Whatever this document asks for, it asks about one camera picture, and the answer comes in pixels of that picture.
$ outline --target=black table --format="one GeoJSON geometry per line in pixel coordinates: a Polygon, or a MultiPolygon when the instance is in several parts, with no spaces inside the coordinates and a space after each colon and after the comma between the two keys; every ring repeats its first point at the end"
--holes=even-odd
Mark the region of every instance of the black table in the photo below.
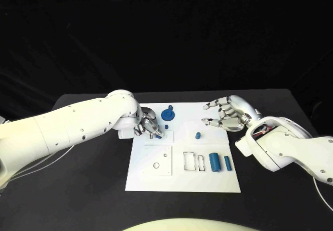
{"type": "MultiPolygon", "coordinates": [[[[265,116],[284,116],[316,135],[286,89],[137,93],[142,103],[208,102],[237,94],[265,116]]],[[[64,95],[55,109],[105,94],[64,95]]],[[[127,192],[131,140],[117,131],[80,144],[46,169],[13,181],[0,197],[0,230],[123,230],[166,218],[203,218],[265,231],[319,230],[333,214],[319,198],[313,178],[296,164],[268,171],[244,157],[228,133],[241,193],[127,192]]],[[[332,186],[319,183],[333,204],[332,186]]]]}

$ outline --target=white board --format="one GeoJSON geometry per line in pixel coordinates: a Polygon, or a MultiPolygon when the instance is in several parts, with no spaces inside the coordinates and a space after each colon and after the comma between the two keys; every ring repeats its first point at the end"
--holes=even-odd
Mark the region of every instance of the white board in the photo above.
{"type": "Polygon", "coordinates": [[[154,110],[160,130],[167,136],[153,140],[149,134],[134,137],[126,191],[240,193],[227,131],[206,126],[201,121],[205,117],[218,118],[218,109],[212,108],[205,111],[205,103],[143,103],[140,105],[154,110]],[[169,105],[173,106],[176,116],[172,121],[165,121],[162,112],[169,105]],[[196,132],[202,134],[199,140],[195,139],[196,132]],[[162,156],[167,150],[170,151],[167,153],[170,166],[167,157],[162,156]],[[196,170],[185,170],[185,152],[195,153],[196,170]],[[219,154],[221,172],[212,172],[211,153],[219,154]],[[205,171],[199,171],[199,155],[203,156],[205,171]],[[224,156],[229,156],[232,171],[227,171],[224,156]],[[153,167],[159,161],[166,167],[162,168],[160,165],[160,170],[153,167]]]}

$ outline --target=black curtain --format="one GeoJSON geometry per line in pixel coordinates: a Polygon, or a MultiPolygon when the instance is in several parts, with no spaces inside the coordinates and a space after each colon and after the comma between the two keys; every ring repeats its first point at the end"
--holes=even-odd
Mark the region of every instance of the black curtain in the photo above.
{"type": "MultiPolygon", "coordinates": [[[[0,115],[114,89],[289,88],[302,100],[333,50],[332,19],[330,1],[3,2],[0,115]]],[[[302,104],[309,115],[322,98],[302,104]]]]}

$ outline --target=rectangular slot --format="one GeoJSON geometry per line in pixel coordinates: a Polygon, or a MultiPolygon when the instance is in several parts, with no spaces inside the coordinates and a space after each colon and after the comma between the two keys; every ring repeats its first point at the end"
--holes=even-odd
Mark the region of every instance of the rectangular slot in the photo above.
{"type": "Polygon", "coordinates": [[[185,152],[185,170],[195,171],[196,170],[196,162],[195,162],[195,153],[185,152]]]}
{"type": "Polygon", "coordinates": [[[203,162],[203,156],[198,156],[198,166],[199,166],[199,171],[205,171],[205,162],[203,162]]]}

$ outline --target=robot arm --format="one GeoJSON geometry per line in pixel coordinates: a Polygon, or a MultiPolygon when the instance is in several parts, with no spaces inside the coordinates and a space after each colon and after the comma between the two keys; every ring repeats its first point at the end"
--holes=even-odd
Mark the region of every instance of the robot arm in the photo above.
{"type": "Polygon", "coordinates": [[[333,185],[333,137],[313,138],[306,129],[287,118],[263,117],[257,109],[237,95],[224,97],[203,106],[219,106],[221,119],[202,122],[227,131],[248,127],[237,147],[245,156],[254,155],[271,171],[296,162],[322,182],[333,185]]]}
{"type": "Polygon", "coordinates": [[[150,137],[163,133],[154,112],[142,108],[126,90],[0,125],[0,188],[35,160],[85,142],[113,129],[120,139],[134,137],[134,128],[150,137]]]}

